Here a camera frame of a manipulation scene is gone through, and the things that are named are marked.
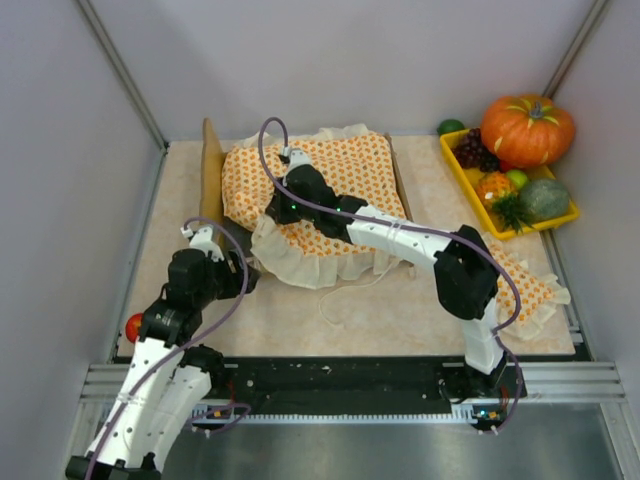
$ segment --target pumpkin stem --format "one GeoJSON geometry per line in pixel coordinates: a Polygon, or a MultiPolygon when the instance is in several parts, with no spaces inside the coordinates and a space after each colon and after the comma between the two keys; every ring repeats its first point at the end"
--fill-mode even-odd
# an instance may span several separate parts
{"type": "Polygon", "coordinates": [[[544,113],[542,112],[542,104],[540,102],[536,102],[533,104],[533,109],[529,111],[529,116],[531,118],[542,118],[544,113]]]}

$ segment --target pumpkin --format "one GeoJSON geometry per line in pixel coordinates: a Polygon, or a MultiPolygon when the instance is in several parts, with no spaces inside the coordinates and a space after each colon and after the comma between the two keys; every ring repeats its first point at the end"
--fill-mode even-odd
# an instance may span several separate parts
{"type": "Polygon", "coordinates": [[[482,143],[500,160],[517,168],[555,162],[575,135],[573,119],[545,97],[502,97],[485,112],[482,143]]]}

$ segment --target tomato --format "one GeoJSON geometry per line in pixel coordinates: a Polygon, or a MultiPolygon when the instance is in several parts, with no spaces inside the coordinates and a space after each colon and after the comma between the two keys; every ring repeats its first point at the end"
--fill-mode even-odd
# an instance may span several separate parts
{"type": "Polygon", "coordinates": [[[124,334],[131,343],[136,343],[138,339],[138,331],[142,325],[142,314],[136,313],[127,320],[127,325],[124,327],[124,334]]]}
{"type": "Polygon", "coordinates": [[[502,173],[507,173],[509,170],[513,170],[514,168],[516,167],[514,167],[510,163],[507,163],[504,160],[500,160],[500,171],[502,173]]]}

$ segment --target green lime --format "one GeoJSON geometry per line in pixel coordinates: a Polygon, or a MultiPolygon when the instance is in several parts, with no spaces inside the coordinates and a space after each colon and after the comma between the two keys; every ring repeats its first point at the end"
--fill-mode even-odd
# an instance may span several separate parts
{"type": "Polygon", "coordinates": [[[443,120],[438,126],[438,135],[444,135],[445,133],[453,133],[459,132],[460,130],[464,130],[465,126],[460,120],[456,120],[455,118],[448,118],[443,120]]]}
{"type": "Polygon", "coordinates": [[[529,183],[529,177],[522,170],[512,169],[505,173],[507,178],[511,180],[518,190],[524,187],[527,183],[529,183]]]}

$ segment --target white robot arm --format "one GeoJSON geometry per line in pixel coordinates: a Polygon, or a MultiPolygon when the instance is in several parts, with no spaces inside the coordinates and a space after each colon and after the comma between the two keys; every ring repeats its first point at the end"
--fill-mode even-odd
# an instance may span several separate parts
{"type": "MultiPolygon", "coordinates": [[[[299,148],[284,147],[280,159],[288,168],[278,181],[296,196],[322,207],[384,220],[391,226],[330,215],[295,203],[279,189],[275,190],[266,210],[276,223],[309,220],[327,237],[374,247],[433,270],[441,305],[461,321],[466,364],[487,376],[501,373],[504,351],[493,333],[497,326],[498,272],[489,262],[455,240],[400,229],[401,225],[420,226],[388,215],[360,198],[336,195],[299,148]]],[[[463,226],[456,235],[488,252],[475,229],[463,226]]]]}
{"type": "MultiPolygon", "coordinates": [[[[195,234],[191,230],[182,233],[190,239],[190,248],[173,255],[168,283],[144,312],[129,371],[115,404],[85,456],[69,461],[69,480],[159,479],[167,454],[195,405],[212,388],[224,391],[222,354],[203,345],[175,352],[202,324],[203,308],[212,300],[239,294],[240,263],[232,253],[223,255],[213,239],[212,226],[203,226],[195,234]],[[172,353],[135,395],[129,393],[172,353]],[[119,409],[123,410],[111,425],[119,409]],[[107,428],[109,436],[104,439],[107,428]]],[[[250,279],[252,290],[257,281],[253,269],[250,279]]]]}

